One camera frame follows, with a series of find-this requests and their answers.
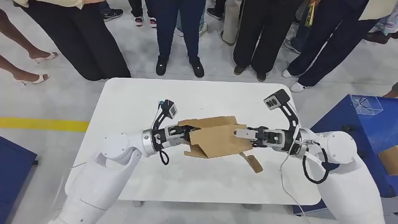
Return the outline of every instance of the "high heel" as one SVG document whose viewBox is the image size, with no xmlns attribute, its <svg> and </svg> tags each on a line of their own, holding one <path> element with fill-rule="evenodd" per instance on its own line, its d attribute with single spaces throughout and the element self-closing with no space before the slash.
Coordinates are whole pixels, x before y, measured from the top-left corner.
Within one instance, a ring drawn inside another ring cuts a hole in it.
<svg viewBox="0 0 398 224">
<path fill-rule="evenodd" d="M 56 52 L 52 52 L 48 57 L 39 57 L 39 58 L 36 58 L 36 59 L 33 59 L 33 60 L 35 60 L 37 63 L 40 63 L 39 62 L 39 60 L 52 60 L 52 59 L 54 59 L 55 57 L 57 57 L 59 54 L 58 53 L 56 53 Z"/>
<path fill-rule="evenodd" d="M 47 74 L 44 74 L 44 75 L 39 75 L 39 79 L 37 79 L 37 80 L 34 81 L 34 82 L 30 82 L 30 81 L 27 81 L 27 80 L 16 80 L 16 81 L 17 81 L 17 82 L 21 82 L 21 83 L 24 84 L 25 86 L 26 86 L 26 84 L 28 84 L 28 83 L 36 85 L 36 84 L 40 84 L 40 83 L 42 83 L 42 82 L 45 82 L 46 80 L 48 80 L 48 79 L 50 78 L 50 75 L 47 75 Z"/>
</svg>

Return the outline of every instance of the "cardboard box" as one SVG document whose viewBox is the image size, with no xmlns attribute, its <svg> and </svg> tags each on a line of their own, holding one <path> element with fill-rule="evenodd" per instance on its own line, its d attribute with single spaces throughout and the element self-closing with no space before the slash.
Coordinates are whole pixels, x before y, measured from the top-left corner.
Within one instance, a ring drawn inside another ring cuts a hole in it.
<svg viewBox="0 0 398 224">
<path fill-rule="evenodd" d="M 245 158 L 255 173 L 262 171 L 260 163 L 253 155 L 246 157 L 243 153 L 253 147 L 249 140 L 235 137 L 235 129 L 246 129 L 246 125 L 237 124 L 234 116 L 188 119 L 178 122 L 178 125 L 199 128 L 190 133 L 191 151 L 184 152 L 186 156 L 210 159 L 239 154 Z"/>
<path fill-rule="evenodd" d="M 398 146 L 380 152 L 379 157 L 389 175 L 398 175 Z"/>
</svg>

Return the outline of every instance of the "yellow floor line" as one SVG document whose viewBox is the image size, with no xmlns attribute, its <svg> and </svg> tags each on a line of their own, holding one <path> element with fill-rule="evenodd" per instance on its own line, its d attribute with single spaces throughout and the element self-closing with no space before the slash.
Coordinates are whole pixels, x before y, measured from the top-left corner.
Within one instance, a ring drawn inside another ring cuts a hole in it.
<svg viewBox="0 0 398 224">
<path fill-rule="evenodd" d="M 85 132 L 89 121 L 0 118 L 0 128 Z"/>
</svg>

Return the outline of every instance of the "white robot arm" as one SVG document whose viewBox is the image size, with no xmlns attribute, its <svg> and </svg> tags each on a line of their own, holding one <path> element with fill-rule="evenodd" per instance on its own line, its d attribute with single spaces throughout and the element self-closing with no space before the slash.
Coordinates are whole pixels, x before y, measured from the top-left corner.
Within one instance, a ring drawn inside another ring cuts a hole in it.
<svg viewBox="0 0 398 224">
<path fill-rule="evenodd" d="M 253 147 L 271 147 L 303 159 L 305 175 L 318 185 L 323 201 L 340 223 L 385 224 L 379 191 L 368 168 L 356 154 L 352 137 L 343 132 L 315 134 L 299 128 L 298 117 L 289 106 L 289 100 L 284 90 L 264 100 L 270 110 L 282 110 L 289 119 L 289 130 L 269 130 L 261 126 L 237 129 L 235 136 L 249 139 Z M 169 157 L 163 149 L 190 141 L 189 132 L 195 130 L 191 126 L 159 129 L 165 118 L 174 118 L 177 114 L 172 101 L 161 101 L 158 109 L 160 107 L 162 112 L 151 129 L 104 138 L 102 151 L 82 165 L 61 213 L 49 224 L 96 223 L 117 201 L 142 155 L 149 157 L 159 152 L 162 162 L 168 164 Z M 307 174 L 306 160 L 313 179 Z M 122 169 L 110 168 L 110 161 Z M 325 169 L 322 161 L 340 166 L 335 170 Z"/>
</svg>

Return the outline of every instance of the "black pants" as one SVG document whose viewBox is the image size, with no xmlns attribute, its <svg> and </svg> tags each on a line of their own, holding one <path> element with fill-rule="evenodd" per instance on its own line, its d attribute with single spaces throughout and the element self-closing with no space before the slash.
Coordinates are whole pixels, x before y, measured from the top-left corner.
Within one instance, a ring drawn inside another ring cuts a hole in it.
<svg viewBox="0 0 398 224">
<path fill-rule="evenodd" d="M 134 17 L 141 17 L 144 13 L 142 11 L 142 1 L 141 0 L 129 0 L 131 6 L 131 14 Z M 148 17 L 155 17 L 153 4 L 154 0 L 145 0 L 147 6 Z"/>
<path fill-rule="evenodd" d="M 43 28 L 85 79 L 131 77 L 98 4 L 88 4 L 80 10 L 30 0 L 29 7 L 22 9 Z"/>
<path fill-rule="evenodd" d="M 353 9 L 342 0 L 321 1 L 303 51 L 288 67 L 291 75 L 301 75 L 298 80 L 301 85 L 315 86 L 353 51 L 378 22 L 358 21 L 367 3 Z M 325 48 L 318 55 L 325 42 Z"/>
<path fill-rule="evenodd" d="M 154 0 L 157 20 L 157 43 L 162 57 L 169 57 L 175 24 L 180 10 L 184 41 L 189 59 L 197 59 L 199 50 L 199 23 L 206 0 Z"/>
<path fill-rule="evenodd" d="M 295 12 L 302 2 L 303 0 L 245 0 L 234 50 L 236 65 L 242 68 L 251 65 L 257 73 L 271 71 Z"/>
</svg>

